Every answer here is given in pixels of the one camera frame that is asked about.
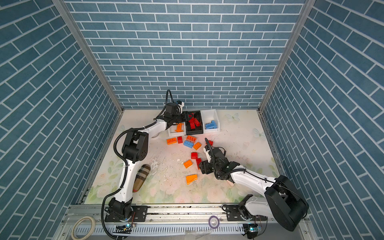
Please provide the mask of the orange lego figure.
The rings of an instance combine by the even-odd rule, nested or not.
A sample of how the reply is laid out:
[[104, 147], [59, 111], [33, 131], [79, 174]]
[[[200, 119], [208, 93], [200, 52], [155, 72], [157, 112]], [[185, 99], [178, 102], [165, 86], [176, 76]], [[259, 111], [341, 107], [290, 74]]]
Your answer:
[[183, 132], [184, 131], [184, 129], [183, 129], [183, 123], [179, 123], [178, 125], [177, 125], [177, 128], [176, 128], [176, 130], [175, 130], [175, 132], [177, 132], [177, 133], [181, 133], [181, 132]]

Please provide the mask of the red lego diagonal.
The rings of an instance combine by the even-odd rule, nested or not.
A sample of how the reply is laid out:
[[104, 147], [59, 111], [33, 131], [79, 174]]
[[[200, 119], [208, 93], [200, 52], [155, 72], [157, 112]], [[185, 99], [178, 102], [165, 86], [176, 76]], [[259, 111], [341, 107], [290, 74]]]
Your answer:
[[195, 123], [196, 127], [200, 127], [200, 126], [201, 126], [201, 124], [200, 124], [199, 120], [198, 120], [198, 119], [196, 119], [196, 118], [194, 118], [194, 121], [192, 121], [192, 122], [194, 122], [194, 123]]

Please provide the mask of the blue lego bottom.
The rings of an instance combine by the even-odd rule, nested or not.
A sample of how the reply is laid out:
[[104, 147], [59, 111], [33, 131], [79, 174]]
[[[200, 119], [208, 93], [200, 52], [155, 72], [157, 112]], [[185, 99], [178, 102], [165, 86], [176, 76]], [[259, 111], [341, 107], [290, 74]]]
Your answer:
[[207, 129], [217, 129], [218, 126], [215, 121], [211, 121], [210, 124], [207, 125]]

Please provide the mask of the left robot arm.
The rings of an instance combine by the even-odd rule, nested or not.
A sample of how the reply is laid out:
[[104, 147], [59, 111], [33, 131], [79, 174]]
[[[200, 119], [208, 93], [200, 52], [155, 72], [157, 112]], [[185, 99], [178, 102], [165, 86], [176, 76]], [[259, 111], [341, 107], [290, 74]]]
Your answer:
[[124, 161], [120, 186], [114, 198], [119, 203], [128, 203], [133, 198], [133, 186], [137, 172], [141, 168], [149, 149], [149, 140], [173, 125], [185, 122], [182, 101], [167, 103], [154, 122], [141, 128], [123, 131], [114, 142], [115, 154]]

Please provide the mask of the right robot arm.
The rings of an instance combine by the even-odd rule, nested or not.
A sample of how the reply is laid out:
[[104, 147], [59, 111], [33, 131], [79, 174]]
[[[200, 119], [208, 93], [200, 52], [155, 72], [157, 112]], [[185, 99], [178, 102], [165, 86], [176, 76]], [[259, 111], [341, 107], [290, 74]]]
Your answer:
[[309, 205], [295, 185], [283, 175], [267, 177], [237, 162], [230, 162], [221, 147], [208, 145], [204, 152], [207, 160], [199, 164], [202, 174], [215, 175], [217, 180], [245, 186], [259, 193], [264, 200], [248, 194], [237, 205], [235, 213], [244, 220], [256, 216], [275, 219], [283, 228], [292, 232], [308, 213]]

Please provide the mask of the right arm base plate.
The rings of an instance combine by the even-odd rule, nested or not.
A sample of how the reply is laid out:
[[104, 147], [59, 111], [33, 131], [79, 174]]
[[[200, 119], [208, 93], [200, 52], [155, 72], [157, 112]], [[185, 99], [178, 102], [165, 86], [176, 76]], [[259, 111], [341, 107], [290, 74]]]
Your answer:
[[240, 222], [240, 221], [248, 221], [248, 222], [259, 222], [266, 221], [267, 217], [265, 216], [253, 216], [251, 214], [244, 214], [239, 210], [239, 205], [222, 205], [222, 210], [226, 214], [226, 218], [228, 222]]

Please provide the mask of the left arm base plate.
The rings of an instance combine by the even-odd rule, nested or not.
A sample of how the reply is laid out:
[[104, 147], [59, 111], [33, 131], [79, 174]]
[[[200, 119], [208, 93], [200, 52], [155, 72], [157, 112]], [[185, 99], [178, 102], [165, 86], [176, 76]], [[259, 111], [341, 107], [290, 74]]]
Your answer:
[[128, 209], [120, 216], [109, 208], [105, 208], [106, 222], [122, 222], [122, 223], [142, 223], [145, 222], [148, 212], [148, 206], [129, 206]]

